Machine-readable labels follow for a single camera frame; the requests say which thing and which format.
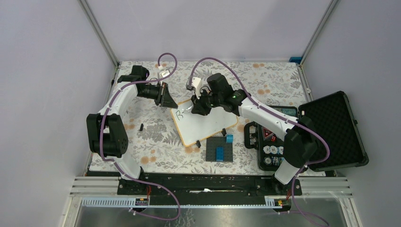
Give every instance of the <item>black pegboard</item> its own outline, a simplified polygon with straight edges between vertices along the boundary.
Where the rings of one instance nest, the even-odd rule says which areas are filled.
[[[223,162],[233,162],[233,144],[226,143],[224,136],[212,136],[206,140],[206,161],[216,161],[216,148],[223,147]]]
[[[329,158],[309,167],[315,171],[332,170],[341,167],[364,166],[369,162],[357,130],[357,121],[352,115],[347,95],[336,92],[329,96],[299,106],[299,112],[312,119],[317,133],[330,148]],[[326,149],[322,146],[310,158],[316,161],[324,158]]]

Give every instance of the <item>blue rectangular block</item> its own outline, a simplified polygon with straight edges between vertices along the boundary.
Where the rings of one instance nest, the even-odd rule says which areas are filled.
[[[222,162],[224,160],[223,147],[216,147],[216,162]]]

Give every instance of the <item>gray wall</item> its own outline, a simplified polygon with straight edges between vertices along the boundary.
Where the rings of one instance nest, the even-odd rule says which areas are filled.
[[[370,162],[342,171],[365,227],[400,215],[401,1],[341,1],[305,61],[314,98],[343,90]]]
[[[89,0],[121,61],[301,56],[330,0]]]
[[[78,1],[0,1],[0,226],[54,227],[113,66]]]

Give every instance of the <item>open tool case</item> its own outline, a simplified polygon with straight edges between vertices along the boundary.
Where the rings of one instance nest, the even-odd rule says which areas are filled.
[[[327,142],[330,157],[318,164],[310,165],[314,171],[328,171],[344,167],[364,166],[369,162],[357,129],[347,95],[342,92],[316,99],[295,107],[271,106],[287,115],[312,119],[316,132]],[[275,137],[268,129],[251,122],[245,125],[245,146],[258,150],[259,168],[265,171],[276,171],[279,168],[284,152],[284,142]],[[324,158],[326,149],[321,145],[310,161]]]

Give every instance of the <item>flower pattern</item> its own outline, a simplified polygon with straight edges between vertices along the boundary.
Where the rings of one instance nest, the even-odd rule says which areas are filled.
[[[180,61],[174,75],[164,80],[176,103],[192,96],[185,83],[195,62]],[[150,72],[149,78],[157,77],[157,62],[123,61],[118,77],[128,75],[133,65],[142,65]],[[162,62],[172,70],[174,62]],[[239,76],[248,92],[267,105],[299,106],[306,102],[305,92],[294,63],[227,62]],[[228,69],[217,62],[201,63],[194,76],[206,80],[214,73],[225,75],[233,89],[240,85]],[[150,99],[135,98],[122,119],[126,129],[129,147],[125,155],[136,159],[145,172],[196,173],[196,174],[241,174],[270,175],[257,164],[257,151],[244,146],[244,125],[249,119],[239,117],[235,127],[227,129],[234,135],[232,163],[206,162],[206,140],[201,147],[184,147],[168,108],[155,106]],[[143,131],[139,126],[144,124]],[[105,163],[98,154],[93,154],[90,171],[117,171],[111,163]],[[322,175],[307,171],[305,175]]]

